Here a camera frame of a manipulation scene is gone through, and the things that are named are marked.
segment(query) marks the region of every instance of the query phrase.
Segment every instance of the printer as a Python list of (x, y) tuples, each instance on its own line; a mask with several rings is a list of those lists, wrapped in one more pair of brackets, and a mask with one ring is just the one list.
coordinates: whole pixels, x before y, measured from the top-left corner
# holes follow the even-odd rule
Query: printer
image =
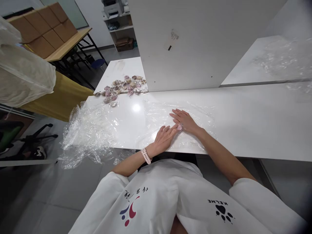
[(107, 18), (113, 15), (122, 15), (124, 12), (124, 5), (121, 0), (101, 0), (104, 5), (104, 13)]

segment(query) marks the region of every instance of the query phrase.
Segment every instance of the wrist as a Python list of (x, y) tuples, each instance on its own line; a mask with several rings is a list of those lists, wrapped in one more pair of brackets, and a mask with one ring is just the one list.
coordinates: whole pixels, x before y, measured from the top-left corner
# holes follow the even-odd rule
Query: wrist
[(156, 147), (155, 147), (154, 143), (149, 144), (147, 147), (145, 147), (145, 149), (146, 149), (147, 155), (150, 158), (153, 158), (157, 155)]
[(199, 134), (201, 134), (202, 131), (205, 131), (205, 129), (201, 128), (200, 126), (197, 126), (192, 130), (191, 134), (197, 137)]

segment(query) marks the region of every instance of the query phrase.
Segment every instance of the shoe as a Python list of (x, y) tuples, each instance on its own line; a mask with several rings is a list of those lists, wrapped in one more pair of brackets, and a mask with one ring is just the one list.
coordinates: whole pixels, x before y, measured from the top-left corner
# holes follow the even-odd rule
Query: shoe
[(43, 149), (42, 146), (38, 146), (34, 153), (32, 154), (33, 158), (36, 159), (36, 160), (44, 160), (46, 159), (46, 153), (45, 153), (45, 150)]

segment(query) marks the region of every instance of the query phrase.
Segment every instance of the pink smartwatch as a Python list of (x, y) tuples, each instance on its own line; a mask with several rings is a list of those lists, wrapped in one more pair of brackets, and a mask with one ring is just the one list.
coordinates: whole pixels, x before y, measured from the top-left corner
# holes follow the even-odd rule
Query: pink smartwatch
[(146, 152), (145, 148), (141, 150), (141, 153), (142, 153), (145, 161), (147, 162), (147, 164), (150, 164), (152, 159), (150, 159), (150, 157), (147, 155), (147, 152)]

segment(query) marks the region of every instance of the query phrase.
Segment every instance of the blue stool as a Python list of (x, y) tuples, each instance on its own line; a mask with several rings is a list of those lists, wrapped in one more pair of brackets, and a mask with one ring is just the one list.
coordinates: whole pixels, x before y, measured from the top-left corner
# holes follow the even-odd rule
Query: blue stool
[(102, 69), (103, 72), (105, 72), (105, 70), (103, 69), (103, 65), (106, 64), (105, 59), (97, 59), (95, 60), (93, 63), (91, 63), (91, 67), (93, 69), (98, 69), (99, 67)]

